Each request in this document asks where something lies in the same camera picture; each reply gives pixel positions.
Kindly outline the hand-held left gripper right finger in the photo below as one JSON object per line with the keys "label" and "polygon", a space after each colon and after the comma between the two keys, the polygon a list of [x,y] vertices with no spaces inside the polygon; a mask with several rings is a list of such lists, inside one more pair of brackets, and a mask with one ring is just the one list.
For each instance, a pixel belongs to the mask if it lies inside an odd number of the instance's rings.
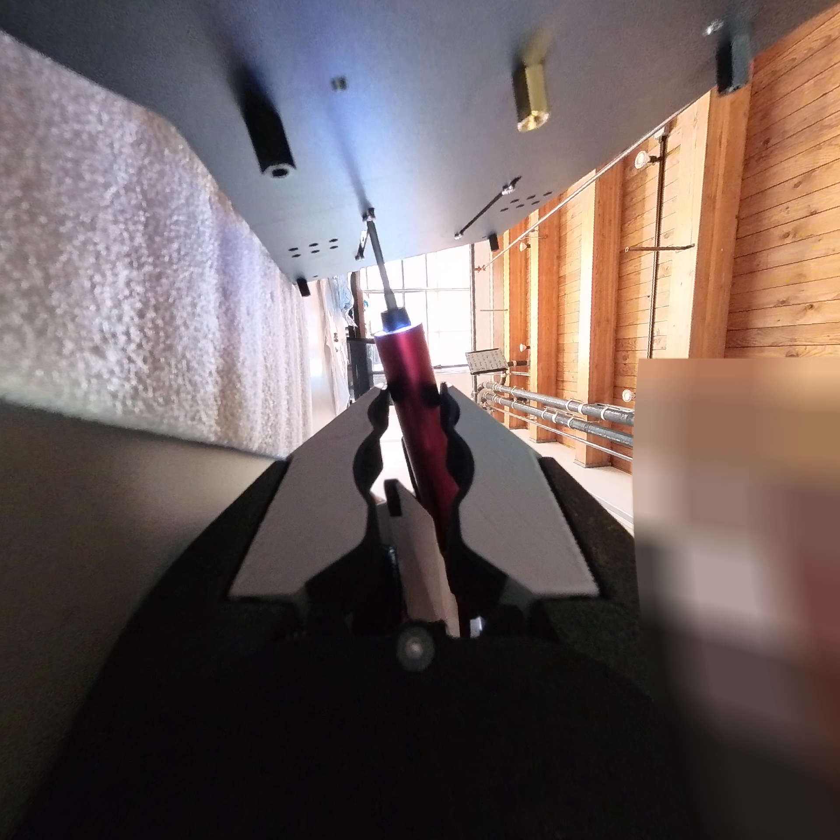
{"label": "hand-held left gripper right finger", "polygon": [[599,586],[537,453],[465,394],[441,387],[448,583],[463,620],[499,606],[528,616],[541,600],[596,598]]}

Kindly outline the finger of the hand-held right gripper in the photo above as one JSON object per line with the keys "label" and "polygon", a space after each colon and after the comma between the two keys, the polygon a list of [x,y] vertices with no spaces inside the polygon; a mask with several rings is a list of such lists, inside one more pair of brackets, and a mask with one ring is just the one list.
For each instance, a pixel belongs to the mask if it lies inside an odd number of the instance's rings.
{"label": "finger of the hand-held right gripper", "polygon": [[395,550],[406,616],[426,623],[444,623],[459,637],[459,615],[449,588],[434,520],[397,479],[384,483],[387,529]]}

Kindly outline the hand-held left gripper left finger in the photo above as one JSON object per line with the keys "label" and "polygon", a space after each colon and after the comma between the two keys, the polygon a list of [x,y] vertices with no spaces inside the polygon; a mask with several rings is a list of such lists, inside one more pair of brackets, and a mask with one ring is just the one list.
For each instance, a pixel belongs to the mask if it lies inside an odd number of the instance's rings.
{"label": "hand-held left gripper left finger", "polygon": [[296,449],[232,583],[234,601],[351,617],[356,634],[396,628],[396,573],[371,487],[382,471],[387,391],[371,388]]}

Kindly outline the red electric screwdriver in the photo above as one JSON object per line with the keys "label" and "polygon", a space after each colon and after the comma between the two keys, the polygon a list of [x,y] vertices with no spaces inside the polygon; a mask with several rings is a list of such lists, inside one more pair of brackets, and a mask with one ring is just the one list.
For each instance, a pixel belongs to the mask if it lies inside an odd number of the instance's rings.
{"label": "red electric screwdriver", "polygon": [[424,328],[410,323],[407,311],[397,303],[391,288],[372,207],[363,219],[385,295],[383,330],[374,341],[402,429],[418,498],[434,521],[438,547],[446,555],[457,485],[446,465],[448,441],[442,426],[442,396]]}

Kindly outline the dark grey metal panel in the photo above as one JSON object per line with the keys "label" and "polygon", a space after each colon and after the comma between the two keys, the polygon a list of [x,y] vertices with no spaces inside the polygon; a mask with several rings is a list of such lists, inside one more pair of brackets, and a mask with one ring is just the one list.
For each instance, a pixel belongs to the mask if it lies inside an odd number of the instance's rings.
{"label": "dark grey metal panel", "polygon": [[[352,269],[374,208],[385,257],[501,233],[716,81],[716,22],[758,53],[832,2],[2,2],[2,30],[155,112],[289,277]],[[513,63],[553,31],[550,118],[520,133]],[[239,107],[253,74],[296,168],[261,173]]]}

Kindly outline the galvanized metal pipe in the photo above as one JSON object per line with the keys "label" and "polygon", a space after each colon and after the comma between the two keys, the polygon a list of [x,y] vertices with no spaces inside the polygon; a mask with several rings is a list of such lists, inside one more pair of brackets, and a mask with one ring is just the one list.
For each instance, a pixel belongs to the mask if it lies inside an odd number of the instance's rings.
{"label": "galvanized metal pipe", "polygon": [[512,411],[514,416],[528,417],[530,418],[529,421],[545,421],[555,427],[567,427],[576,432],[594,435],[626,448],[632,448],[634,446],[633,435],[620,432],[610,427],[604,427],[597,423],[587,422],[571,414],[554,411],[549,408],[539,409],[523,402],[508,399],[495,392],[489,392],[488,390],[480,392],[478,399],[479,403],[484,404],[486,407],[493,406],[504,411]]}
{"label": "galvanized metal pipe", "polygon": [[576,413],[628,427],[634,426],[635,411],[631,408],[600,402],[587,403],[575,399],[544,395],[492,381],[483,383],[481,388],[486,393],[492,392],[500,396],[513,397],[524,402],[537,403],[545,407],[550,406],[567,413]]}

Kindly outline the window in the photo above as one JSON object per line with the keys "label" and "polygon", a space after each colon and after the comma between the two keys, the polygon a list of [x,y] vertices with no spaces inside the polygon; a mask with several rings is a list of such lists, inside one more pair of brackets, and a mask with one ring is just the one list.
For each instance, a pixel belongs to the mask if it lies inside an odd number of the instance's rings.
{"label": "window", "polygon": [[433,366],[466,365],[471,350],[471,261],[467,245],[385,264],[396,303],[423,325]]}

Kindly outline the black threaded rod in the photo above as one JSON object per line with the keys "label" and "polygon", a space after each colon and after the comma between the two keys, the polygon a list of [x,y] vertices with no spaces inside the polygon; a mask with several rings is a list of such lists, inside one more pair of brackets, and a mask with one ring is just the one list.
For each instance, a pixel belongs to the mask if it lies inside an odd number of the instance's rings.
{"label": "black threaded rod", "polygon": [[655,206],[655,223],[654,223],[654,244],[653,250],[653,265],[652,265],[652,279],[650,287],[650,298],[648,303],[648,317],[647,317],[647,341],[645,357],[652,359],[655,348],[655,313],[657,306],[658,293],[658,272],[660,261],[660,249],[662,246],[662,232],[663,232],[663,214],[665,204],[665,177],[666,165],[668,158],[668,137],[669,132],[667,128],[663,128],[655,135],[658,141],[658,154],[656,161],[658,163],[657,174],[657,192],[656,192],[656,206]]}

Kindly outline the white foam block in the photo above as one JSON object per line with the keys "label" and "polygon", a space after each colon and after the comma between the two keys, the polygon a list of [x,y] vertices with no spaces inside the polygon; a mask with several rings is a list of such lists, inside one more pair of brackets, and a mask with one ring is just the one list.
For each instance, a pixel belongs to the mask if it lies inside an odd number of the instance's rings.
{"label": "white foam block", "polygon": [[1,40],[2,400],[260,455],[312,429],[280,271],[162,117]]}

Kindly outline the long thin metal rod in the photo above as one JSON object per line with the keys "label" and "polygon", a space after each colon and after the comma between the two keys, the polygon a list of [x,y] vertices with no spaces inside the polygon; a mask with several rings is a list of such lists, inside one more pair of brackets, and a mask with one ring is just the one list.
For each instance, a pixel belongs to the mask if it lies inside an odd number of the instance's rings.
{"label": "long thin metal rod", "polygon": [[616,157],[614,157],[611,161],[606,163],[600,170],[595,171],[593,174],[588,175],[586,178],[582,179],[577,183],[574,187],[572,192],[569,192],[562,200],[559,201],[556,207],[552,210],[547,212],[543,217],[538,218],[537,222],[528,227],[522,234],[520,234],[517,238],[510,241],[509,245],[502,248],[498,253],[490,258],[486,264],[479,268],[479,271],[488,270],[489,267],[494,264],[497,260],[501,259],[505,256],[508,251],[513,249],[515,245],[518,245],[522,240],[527,239],[532,233],[536,232],[539,229],[539,226],[547,222],[551,216],[558,213],[562,208],[564,208],[568,203],[572,202],[578,195],[582,194],[586,189],[590,186],[593,186],[600,178],[606,175],[608,172],[613,170],[617,165],[622,163],[624,159],[632,152],[637,150],[641,145],[645,142],[650,140],[651,138],[655,137],[656,134],[662,133],[677,117],[681,111],[677,111],[676,113],[672,114],[671,116],[667,117],[667,119],[661,122],[658,126],[654,129],[651,129],[646,134],[642,136],[641,139],[634,141],[631,145],[625,148],[624,151],[619,153]]}

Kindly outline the long black standoff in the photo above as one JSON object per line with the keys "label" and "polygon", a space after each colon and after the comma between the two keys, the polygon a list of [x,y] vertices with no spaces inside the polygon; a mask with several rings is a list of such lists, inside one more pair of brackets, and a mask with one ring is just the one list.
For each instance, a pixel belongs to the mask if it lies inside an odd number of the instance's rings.
{"label": "long black standoff", "polygon": [[280,115],[259,80],[247,69],[238,78],[239,107],[261,173],[282,179],[296,168]]}

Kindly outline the brass hex standoff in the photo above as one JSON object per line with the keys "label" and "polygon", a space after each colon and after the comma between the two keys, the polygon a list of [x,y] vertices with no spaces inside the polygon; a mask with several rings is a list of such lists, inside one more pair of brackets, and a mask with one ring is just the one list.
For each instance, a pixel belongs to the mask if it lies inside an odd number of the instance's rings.
{"label": "brass hex standoff", "polygon": [[528,32],[518,47],[512,71],[512,89],[520,133],[540,129],[550,119],[550,100],[545,63],[553,31],[541,24]]}

